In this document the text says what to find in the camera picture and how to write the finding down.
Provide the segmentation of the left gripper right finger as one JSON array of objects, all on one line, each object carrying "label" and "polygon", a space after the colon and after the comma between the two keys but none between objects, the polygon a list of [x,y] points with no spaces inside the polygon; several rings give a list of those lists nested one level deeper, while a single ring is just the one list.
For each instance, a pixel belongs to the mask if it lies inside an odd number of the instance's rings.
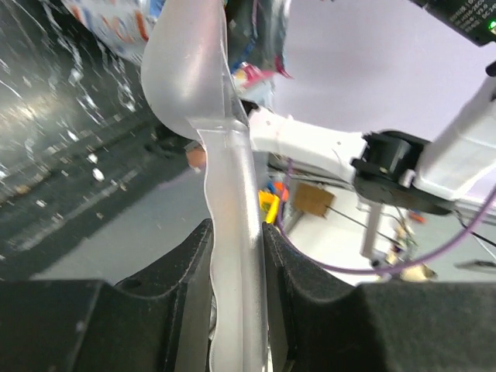
[{"label": "left gripper right finger", "polygon": [[275,371],[493,371],[492,283],[353,286],[263,227]]}]

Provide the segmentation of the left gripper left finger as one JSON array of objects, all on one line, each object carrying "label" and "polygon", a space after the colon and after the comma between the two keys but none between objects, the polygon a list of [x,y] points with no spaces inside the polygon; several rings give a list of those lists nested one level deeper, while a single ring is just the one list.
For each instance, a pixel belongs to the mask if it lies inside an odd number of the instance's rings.
[{"label": "left gripper left finger", "polygon": [[3,371],[203,371],[208,364],[212,222],[110,285],[4,281]]}]

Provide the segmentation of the translucent plastic food scoop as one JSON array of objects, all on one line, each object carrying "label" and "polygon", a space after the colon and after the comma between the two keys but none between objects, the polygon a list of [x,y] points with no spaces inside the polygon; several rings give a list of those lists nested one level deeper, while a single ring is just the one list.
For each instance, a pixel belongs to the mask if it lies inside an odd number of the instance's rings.
[{"label": "translucent plastic food scoop", "polygon": [[210,367],[265,371],[267,296],[257,180],[248,120],[226,52],[220,1],[168,1],[147,42],[141,81],[155,116],[175,133],[198,140],[206,152],[217,308]]}]

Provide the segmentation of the pink pet food bag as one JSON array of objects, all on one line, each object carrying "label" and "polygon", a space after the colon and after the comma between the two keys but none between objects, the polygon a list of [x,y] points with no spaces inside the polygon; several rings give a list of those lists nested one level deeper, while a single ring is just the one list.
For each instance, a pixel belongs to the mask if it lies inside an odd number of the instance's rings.
[{"label": "pink pet food bag", "polygon": [[[118,56],[141,64],[165,1],[63,1],[86,29]],[[239,92],[286,76],[289,1],[224,1],[228,66]]]}]

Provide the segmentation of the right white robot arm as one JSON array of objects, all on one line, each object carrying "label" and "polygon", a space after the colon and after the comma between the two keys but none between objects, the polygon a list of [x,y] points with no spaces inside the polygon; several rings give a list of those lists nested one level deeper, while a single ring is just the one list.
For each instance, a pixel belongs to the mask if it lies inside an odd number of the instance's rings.
[{"label": "right white robot arm", "polygon": [[325,171],[371,204],[435,215],[495,169],[495,3],[296,3],[290,28],[332,123],[250,105],[250,143]]}]

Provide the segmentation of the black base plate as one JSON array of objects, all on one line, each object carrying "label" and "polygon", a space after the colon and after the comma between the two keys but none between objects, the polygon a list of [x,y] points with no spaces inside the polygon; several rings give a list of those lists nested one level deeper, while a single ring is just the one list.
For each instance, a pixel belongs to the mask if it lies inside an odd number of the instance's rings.
[{"label": "black base plate", "polygon": [[1,260],[33,249],[134,181],[165,175],[189,144],[161,124],[140,124],[104,143],[55,153],[47,170],[1,194]]}]

